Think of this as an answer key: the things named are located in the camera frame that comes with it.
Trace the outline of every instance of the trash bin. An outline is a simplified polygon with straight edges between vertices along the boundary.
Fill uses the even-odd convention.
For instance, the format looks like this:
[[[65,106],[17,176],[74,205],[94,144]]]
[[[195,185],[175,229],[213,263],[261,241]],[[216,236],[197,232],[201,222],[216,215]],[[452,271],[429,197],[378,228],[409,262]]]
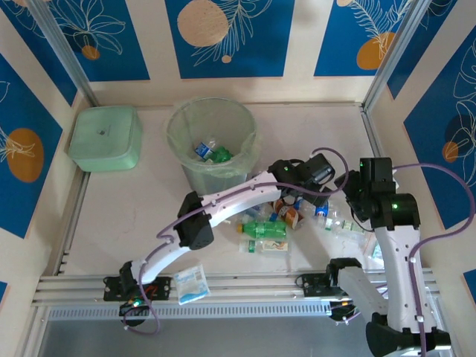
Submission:
[[[259,157],[256,121],[249,110],[233,100],[192,100],[173,114],[165,133],[192,190],[200,196],[245,182]],[[231,160],[208,164],[196,154],[195,149],[210,135],[233,154]]]

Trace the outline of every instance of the white robotic arm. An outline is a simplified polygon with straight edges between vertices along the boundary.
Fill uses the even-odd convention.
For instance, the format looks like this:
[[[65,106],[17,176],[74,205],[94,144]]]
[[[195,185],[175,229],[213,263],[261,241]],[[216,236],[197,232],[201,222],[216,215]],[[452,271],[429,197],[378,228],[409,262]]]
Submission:
[[[247,210],[256,205],[260,205],[264,202],[273,202],[281,197],[281,190],[276,186],[269,185],[264,187],[254,188],[257,184],[275,182],[276,178],[272,173],[263,172],[252,178],[251,180],[235,186],[229,190],[222,191],[220,193],[214,193],[202,197],[202,206],[207,207],[204,209],[205,215],[209,216],[210,227],[216,227],[220,222],[223,222],[227,218]],[[173,242],[164,249],[157,252],[146,264],[144,273],[142,274],[142,283],[148,284],[154,281],[157,275],[160,274],[165,267],[171,262],[177,260],[180,256],[190,251],[188,246],[182,246],[180,237],[177,231],[172,232]],[[144,262],[144,259],[134,260],[132,262],[132,276],[139,281],[139,271]]]
[[[395,193],[389,158],[361,159],[360,167],[360,173],[349,173],[347,183],[343,176],[335,183],[344,187],[347,202],[358,219],[362,222],[370,219],[385,262],[389,298],[385,300],[377,292],[359,263],[359,266],[341,266],[331,271],[328,284],[339,286],[361,311],[367,321],[367,342],[375,356],[416,356],[411,353],[420,351],[419,322],[424,322],[429,350],[447,349],[451,346],[449,335],[436,328],[425,293],[419,254],[413,264],[424,306],[422,316],[417,316],[412,296],[408,255],[419,242],[419,215],[414,197]],[[165,239],[172,242],[149,256],[148,260],[128,262],[121,269],[123,290],[128,295],[137,296],[135,287],[140,276],[142,284],[152,283],[165,267],[181,255],[211,244],[211,228],[236,213],[280,197],[301,196],[299,191],[302,190],[307,192],[303,197],[311,203],[324,203],[327,198],[322,199],[322,196],[329,194],[320,195],[321,200],[318,201],[315,193],[324,192],[326,187],[320,182],[329,179],[328,182],[333,176],[334,169],[319,154],[297,166],[290,161],[276,161],[267,172],[220,193],[201,198],[196,193],[190,193],[178,213],[178,217],[183,219],[173,227],[171,234],[167,232]]]

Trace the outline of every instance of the green plastic bottle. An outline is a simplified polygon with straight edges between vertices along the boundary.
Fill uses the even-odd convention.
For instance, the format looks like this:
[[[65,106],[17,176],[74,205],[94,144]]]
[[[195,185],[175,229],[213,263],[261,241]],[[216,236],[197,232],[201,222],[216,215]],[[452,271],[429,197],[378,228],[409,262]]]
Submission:
[[[263,238],[286,238],[286,222],[249,222],[238,225],[239,233],[246,233],[255,239]]]
[[[211,160],[215,164],[221,164],[222,162],[231,160],[231,158],[233,158],[233,155],[228,150],[226,150],[226,148],[219,147],[214,152],[212,152],[208,160]]]

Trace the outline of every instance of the crushed plastic bottle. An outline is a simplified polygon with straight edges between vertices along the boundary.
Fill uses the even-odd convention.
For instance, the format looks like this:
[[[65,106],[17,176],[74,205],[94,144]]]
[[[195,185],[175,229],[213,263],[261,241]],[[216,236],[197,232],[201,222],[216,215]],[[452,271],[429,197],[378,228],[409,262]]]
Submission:
[[[239,243],[239,251],[242,253],[258,253],[271,256],[282,256],[289,254],[289,242],[276,241],[272,239],[246,239]]]
[[[207,161],[212,161],[214,164],[221,164],[222,162],[230,161],[231,158],[233,158],[231,152],[226,150],[225,147],[219,147],[208,156]]]
[[[273,213],[273,208],[266,203],[253,206],[245,211],[245,214],[249,215],[250,217],[253,217],[254,220],[259,222],[275,221],[277,218],[277,214]]]
[[[306,218],[316,219],[317,216],[327,217],[329,214],[329,201],[320,207],[316,207],[305,199],[300,199],[294,204],[294,208],[299,210]]]
[[[325,231],[330,231],[336,236],[349,237],[358,242],[365,240],[365,230],[353,220],[344,219],[339,210],[338,201],[328,199],[324,205],[315,207],[301,199],[295,204],[295,207],[296,205],[305,217],[315,219],[318,227]]]
[[[286,223],[282,221],[276,222],[249,222],[237,226],[239,233],[246,233],[255,239],[286,238]]]
[[[219,148],[219,142],[213,135],[207,135],[207,137],[196,147],[195,153],[202,158],[203,161],[207,161],[209,157]]]

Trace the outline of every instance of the white platform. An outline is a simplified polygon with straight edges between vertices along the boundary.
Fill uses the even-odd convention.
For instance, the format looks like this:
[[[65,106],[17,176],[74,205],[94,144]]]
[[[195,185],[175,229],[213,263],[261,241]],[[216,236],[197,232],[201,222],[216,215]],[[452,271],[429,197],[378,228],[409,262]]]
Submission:
[[[357,106],[253,105],[249,106],[263,134],[257,170],[277,159],[307,159],[316,147],[341,152],[351,168],[372,151]],[[168,150],[161,123],[171,108],[139,111],[144,127],[141,159],[130,171],[92,174],[71,247],[65,274],[117,274],[128,260],[148,254],[155,235],[176,218],[184,196],[190,192],[181,167]],[[332,154],[337,175],[343,166]],[[352,241],[318,233],[310,223],[293,238],[287,259],[239,253],[241,234],[222,223],[213,230],[215,242],[185,254],[164,272],[171,273],[201,262],[208,273],[259,273],[324,269],[333,257],[357,257],[365,268],[381,268]]]

